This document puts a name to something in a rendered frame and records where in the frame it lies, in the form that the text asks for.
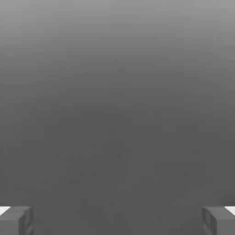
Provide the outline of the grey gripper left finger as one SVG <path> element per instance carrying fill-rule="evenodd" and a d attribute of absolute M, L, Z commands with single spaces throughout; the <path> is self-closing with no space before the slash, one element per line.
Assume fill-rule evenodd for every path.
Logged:
<path fill-rule="evenodd" d="M 0 215 L 0 235 L 34 235 L 34 208 L 12 206 Z"/>

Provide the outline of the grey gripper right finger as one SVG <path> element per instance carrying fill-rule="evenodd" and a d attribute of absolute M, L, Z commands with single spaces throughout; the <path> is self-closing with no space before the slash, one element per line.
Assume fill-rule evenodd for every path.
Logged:
<path fill-rule="evenodd" d="M 202 207 L 205 235 L 235 235 L 235 206 Z"/>

